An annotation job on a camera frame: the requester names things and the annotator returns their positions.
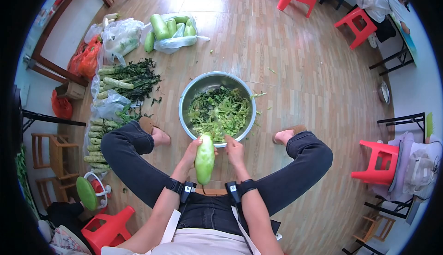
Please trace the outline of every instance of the black pants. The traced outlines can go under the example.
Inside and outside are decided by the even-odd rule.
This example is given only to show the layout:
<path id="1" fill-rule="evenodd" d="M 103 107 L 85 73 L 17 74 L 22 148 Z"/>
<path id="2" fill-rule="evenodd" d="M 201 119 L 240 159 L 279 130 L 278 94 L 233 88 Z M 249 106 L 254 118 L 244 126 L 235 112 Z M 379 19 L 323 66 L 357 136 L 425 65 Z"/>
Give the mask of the black pants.
<path id="1" fill-rule="evenodd" d="M 356 9 L 358 7 L 357 4 L 352 7 L 352 9 L 348 12 L 352 12 L 352 10 Z M 387 17 L 382 22 L 377 22 L 373 18 L 371 18 L 370 15 L 368 15 L 369 19 L 372 21 L 372 23 L 377 27 L 377 30 L 375 31 L 375 34 L 377 35 L 377 39 L 380 42 L 384 42 L 389 38 L 395 37 L 397 32 L 395 31 L 395 28 L 392 26 L 392 23 L 389 21 Z"/>
<path id="2" fill-rule="evenodd" d="M 80 202 L 72 204 L 67 202 L 53 202 L 46 209 L 48 213 L 46 219 L 50 220 L 55 227 L 63 225 L 68 228 L 89 248 L 92 255 L 94 255 L 94 250 L 92 250 L 91 245 L 81 233 L 83 227 L 89 222 L 89 220 L 82 222 L 78 219 L 78 216 L 83 213 L 84 210 Z"/>
<path id="3" fill-rule="evenodd" d="M 151 208 L 169 181 L 168 175 L 140 156 L 151 153 L 153 148 L 152 136 L 143 131 L 136 121 L 105 134 L 101 145 L 103 156 L 115 174 Z M 270 216 L 309 190 L 332 164 L 331 149 L 309 131 L 293 136 L 287 143 L 286 152 L 294 161 L 257 181 L 258 191 Z M 207 197 L 192 194 L 177 225 L 177 229 L 180 228 L 215 229 L 241 236 L 227 195 Z"/>

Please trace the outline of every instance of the red plastic bag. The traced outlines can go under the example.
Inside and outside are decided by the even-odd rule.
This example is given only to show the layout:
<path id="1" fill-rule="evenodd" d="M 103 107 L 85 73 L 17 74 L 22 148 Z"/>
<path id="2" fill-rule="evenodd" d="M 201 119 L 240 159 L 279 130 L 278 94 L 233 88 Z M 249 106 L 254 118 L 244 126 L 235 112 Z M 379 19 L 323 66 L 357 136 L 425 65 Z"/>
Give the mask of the red plastic bag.
<path id="1" fill-rule="evenodd" d="M 72 105 L 66 97 L 57 97 L 57 92 L 52 91 L 51 97 L 52 110 L 54 114 L 60 119 L 71 119 Z"/>
<path id="2" fill-rule="evenodd" d="M 86 76 L 92 79 L 95 75 L 95 69 L 97 68 L 97 54 L 102 48 L 102 44 L 98 41 L 98 36 L 96 35 L 88 43 L 88 46 L 83 52 L 80 64 L 78 65 L 78 73 L 82 76 Z"/>
<path id="3" fill-rule="evenodd" d="M 72 55 L 71 59 L 69 60 L 68 67 L 66 68 L 67 71 L 77 76 L 80 76 L 80 73 L 78 73 L 78 66 L 80 64 L 81 58 L 83 57 L 83 50 L 85 49 L 85 47 L 86 44 L 82 41 L 75 51 L 74 55 Z"/>

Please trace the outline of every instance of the wooden floor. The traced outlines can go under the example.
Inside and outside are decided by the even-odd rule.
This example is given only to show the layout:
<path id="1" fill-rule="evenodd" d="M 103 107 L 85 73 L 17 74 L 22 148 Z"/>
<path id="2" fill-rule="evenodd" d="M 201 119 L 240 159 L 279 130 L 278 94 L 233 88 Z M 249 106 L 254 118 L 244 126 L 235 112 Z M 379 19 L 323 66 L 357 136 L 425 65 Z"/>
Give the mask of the wooden floor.
<path id="1" fill-rule="evenodd" d="M 392 106 L 383 106 L 377 96 L 382 78 L 368 65 L 377 62 L 377 49 L 364 42 L 351 50 L 353 34 L 349 28 L 337 29 L 334 23 L 346 14 L 335 10 L 335 3 L 316 4 L 310 18 L 307 5 L 292 1 L 284 10 L 279 0 L 115 0 L 111 8 L 102 8 L 92 21 L 100 23 L 107 13 L 119 12 L 122 18 L 134 17 L 144 23 L 152 14 L 187 11 L 194 15 L 198 34 L 211 38 L 197 40 L 191 47 L 166 55 L 154 51 L 149 56 L 158 64 L 161 74 L 161 104 L 152 107 L 148 100 L 143 112 L 172 135 L 170 147 L 158 147 L 145 158 L 170 174 L 191 139 L 182 129 L 178 103 L 191 78 L 210 71 L 229 72 L 240 77 L 255 92 L 268 94 L 256 99 L 262 111 L 244 140 L 245 163 L 254 179 L 266 176 L 291 162 L 284 146 L 271 141 L 274 132 L 303 123 L 324 141 L 334 153 L 327 174 L 302 197 L 277 213 L 281 221 L 280 244 L 287 254 L 338 254 L 350 247 L 351 235 L 368 212 L 363 206 L 371 194 L 359 180 L 351 179 L 352 171 L 363 170 L 368 151 L 359 146 L 360 139 L 386 142 L 390 135 L 378 119 L 393 117 Z M 142 47 L 129 53 L 126 61 L 147 56 Z M 75 120 L 88 121 L 91 96 L 74 103 Z M 83 143 L 84 129 L 69 129 L 71 138 Z M 80 163 L 80 172 L 86 165 Z M 216 159 L 213 180 L 207 188 L 222 188 L 234 180 L 234 172 L 224 152 Z M 113 188 L 109 213 L 115 214 L 126 205 L 136 209 L 128 229 L 140 228 L 151 213 L 114 173 L 105 178 Z"/>

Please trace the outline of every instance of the bowl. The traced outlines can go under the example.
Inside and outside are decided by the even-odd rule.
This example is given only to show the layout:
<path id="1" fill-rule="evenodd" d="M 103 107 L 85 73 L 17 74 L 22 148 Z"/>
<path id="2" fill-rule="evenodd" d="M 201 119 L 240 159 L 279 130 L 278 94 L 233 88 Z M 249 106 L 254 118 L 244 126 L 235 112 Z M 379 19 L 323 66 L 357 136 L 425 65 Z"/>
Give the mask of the bowl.
<path id="1" fill-rule="evenodd" d="M 183 129 L 193 140 L 198 137 L 198 134 L 192 129 L 193 125 L 188 116 L 189 106 L 191 105 L 192 100 L 197 93 L 206 92 L 222 85 L 231 90 L 235 88 L 240 89 L 240 95 L 248 99 L 252 96 L 252 92 L 246 83 L 235 75 L 225 72 L 208 72 L 196 77 L 186 86 L 179 102 L 180 122 Z M 245 125 L 233 136 L 236 141 L 241 141 L 249 133 L 254 124 L 256 112 L 255 100 L 249 100 L 249 105 L 251 109 L 246 117 Z M 217 148 L 225 147 L 226 142 L 214 143 L 214 146 Z"/>
<path id="2" fill-rule="evenodd" d="M 381 102 L 386 103 L 388 105 L 391 103 L 389 88 L 385 81 L 381 82 L 380 86 L 378 87 L 377 93 Z"/>

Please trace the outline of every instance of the slipper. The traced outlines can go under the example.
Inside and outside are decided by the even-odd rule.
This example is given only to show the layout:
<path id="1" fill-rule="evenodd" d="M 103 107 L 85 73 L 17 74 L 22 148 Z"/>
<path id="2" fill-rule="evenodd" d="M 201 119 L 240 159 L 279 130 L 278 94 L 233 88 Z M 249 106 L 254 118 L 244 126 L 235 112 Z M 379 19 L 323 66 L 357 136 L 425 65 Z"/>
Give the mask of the slipper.
<path id="1" fill-rule="evenodd" d="M 169 138 L 171 138 L 171 136 L 169 136 L 169 134 L 166 133 L 166 131 L 161 129 L 152 119 L 150 119 L 148 117 L 141 117 L 139 120 L 139 123 L 140 123 L 141 129 L 143 129 L 146 133 L 149 133 L 152 135 L 153 128 L 157 127 L 158 129 L 165 132 L 165 134 L 168 135 Z"/>
<path id="2" fill-rule="evenodd" d="M 299 125 L 295 125 L 295 126 L 291 126 L 291 127 L 288 127 L 288 128 L 285 128 L 285 129 L 283 129 L 282 131 L 286 131 L 286 130 L 294 130 L 294 135 L 297 135 L 298 133 L 300 133 L 301 131 L 307 131 L 307 129 L 306 129 L 306 126 L 305 125 L 302 125 L 302 124 L 299 124 Z M 283 143 L 278 143 L 276 140 L 275 140 L 275 135 L 277 135 L 277 133 L 274 133 L 274 135 L 272 135 L 272 142 L 274 143 L 274 144 L 283 144 Z"/>

